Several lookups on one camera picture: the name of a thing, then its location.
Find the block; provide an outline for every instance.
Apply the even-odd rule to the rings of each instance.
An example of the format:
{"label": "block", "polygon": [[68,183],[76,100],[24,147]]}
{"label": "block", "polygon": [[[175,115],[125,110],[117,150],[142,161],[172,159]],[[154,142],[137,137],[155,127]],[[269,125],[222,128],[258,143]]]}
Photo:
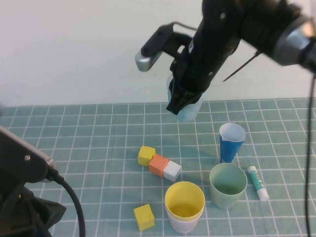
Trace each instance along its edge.
{"label": "block", "polygon": [[149,204],[134,209],[134,214],[140,231],[155,225],[155,217]]}
{"label": "block", "polygon": [[163,170],[169,163],[169,160],[160,155],[154,155],[152,160],[149,162],[149,172],[158,175],[160,178],[163,177]]}
{"label": "block", "polygon": [[181,165],[179,165],[173,161],[169,161],[169,163],[167,164],[167,166],[163,170],[163,176],[164,176],[164,178],[166,178],[172,182],[176,182],[181,171],[182,171]]}
{"label": "block", "polygon": [[138,153],[138,163],[144,166],[148,166],[156,154],[156,149],[152,147],[142,146]]}

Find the teal grid mat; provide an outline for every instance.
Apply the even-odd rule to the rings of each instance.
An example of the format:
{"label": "teal grid mat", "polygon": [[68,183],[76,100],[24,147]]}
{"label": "teal grid mat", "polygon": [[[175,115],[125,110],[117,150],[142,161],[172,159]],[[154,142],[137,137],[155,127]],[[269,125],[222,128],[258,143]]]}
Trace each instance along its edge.
{"label": "teal grid mat", "polygon": [[[187,236],[306,235],[304,169],[306,99],[204,102],[194,122],[178,123],[166,103],[71,105],[7,108],[0,124],[52,156],[60,173],[74,188],[85,213],[88,237],[183,236],[174,232],[164,210],[163,196],[172,184],[139,166],[144,144],[181,164],[178,180],[199,185],[206,207],[196,229]],[[269,202],[260,202],[249,181],[242,199],[230,210],[210,201],[208,175],[218,162],[219,127],[240,124],[247,132],[235,164],[255,165],[266,184]],[[316,120],[313,120],[315,137]],[[311,227],[316,236],[316,162],[310,185]],[[57,184],[28,184],[37,197],[67,207],[51,228],[56,237],[78,236],[76,211]],[[139,232],[133,209],[149,203],[153,228]]]}

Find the white block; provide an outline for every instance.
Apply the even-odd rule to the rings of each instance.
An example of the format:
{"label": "white block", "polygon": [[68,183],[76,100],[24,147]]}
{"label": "white block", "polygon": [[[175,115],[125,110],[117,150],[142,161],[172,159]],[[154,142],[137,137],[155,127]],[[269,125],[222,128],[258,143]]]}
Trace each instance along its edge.
{"label": "white block", "polygon": [[169,161],[163,170],[163,176],[172,182],[176,182],[180,172],[181,166],[173,161]]}

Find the yellow block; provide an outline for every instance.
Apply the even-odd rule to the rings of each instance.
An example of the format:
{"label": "yellow block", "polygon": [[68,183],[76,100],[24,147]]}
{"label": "yellow block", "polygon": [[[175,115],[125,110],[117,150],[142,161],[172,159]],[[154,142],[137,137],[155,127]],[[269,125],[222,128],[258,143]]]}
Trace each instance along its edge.
{"label": "yellow block", "polygon": [[134,209],[134,214],[140,231],[155,225],[155,217],[149,204]]}
{"label": "yellow block", "polygon": [[153,156],[156,154],[156,149],[152,147],[142,146],[138,153],[138,163],[148,166]]}

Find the white glue stick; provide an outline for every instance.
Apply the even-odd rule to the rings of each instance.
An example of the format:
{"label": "white glue stick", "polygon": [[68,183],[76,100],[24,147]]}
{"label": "white glue stick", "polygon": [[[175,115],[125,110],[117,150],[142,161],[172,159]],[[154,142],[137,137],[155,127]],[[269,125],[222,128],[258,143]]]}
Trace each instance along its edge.
{"label": "white glue stick", "polygon": [[263,185],[262,179],[260,178],[260,176],[258,174],[257,168],[255,166],[251,166],[247,170],[248,170],[248,173],[250,176],[250,180],[251,180],[253,186],[255,186],[255,189],[257,191],[259,199],[261,201],[269,200],[268,192],[267,192],[265,186]]}

